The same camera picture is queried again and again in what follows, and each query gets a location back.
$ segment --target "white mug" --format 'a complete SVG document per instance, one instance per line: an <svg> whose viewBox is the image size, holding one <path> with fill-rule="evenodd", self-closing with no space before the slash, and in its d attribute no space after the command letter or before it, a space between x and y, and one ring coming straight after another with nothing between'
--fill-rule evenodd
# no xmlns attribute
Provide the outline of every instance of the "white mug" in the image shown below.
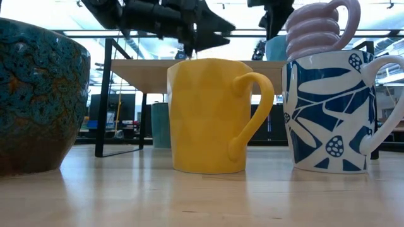
<svg viewBox="0 0 404 227"><path fill-rule="evenodd" d="M377 72L404 58L359 50L313 54L282 68L285 126L294 166L326 173L365 173L374 151L404 116L404 93L382 127L376 123Z"/></svg>

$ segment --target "desk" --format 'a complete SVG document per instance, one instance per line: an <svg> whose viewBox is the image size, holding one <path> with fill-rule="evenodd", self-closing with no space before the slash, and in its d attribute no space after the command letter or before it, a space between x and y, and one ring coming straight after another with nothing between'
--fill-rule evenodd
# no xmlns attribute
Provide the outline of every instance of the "desk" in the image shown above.
<svg viewBox="0 0 404 227"><path fill-rule="evenodd" d="M111 71L131 86L143 93L167 93L167 69L180 60L112 60ZM286 62L283 61L243 61L254 72L267 76L275 89L276 95L282 94L281 70ZM255 84L253 95L259 95Z"/></svg>

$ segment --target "faceted yellow mug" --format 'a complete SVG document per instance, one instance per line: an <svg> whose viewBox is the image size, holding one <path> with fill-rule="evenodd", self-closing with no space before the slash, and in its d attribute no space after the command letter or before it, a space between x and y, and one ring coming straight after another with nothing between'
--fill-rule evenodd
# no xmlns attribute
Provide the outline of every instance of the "faceted yellow mug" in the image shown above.
<svg viewBox="0 0 404 227"><path fill-rule="evenodd" d="M261 102L251 118L254 81L261 88ZM243 171L247 143L272 108L271 81L239 61L200 59L170 67L167 82L174 168Z"/></svg>

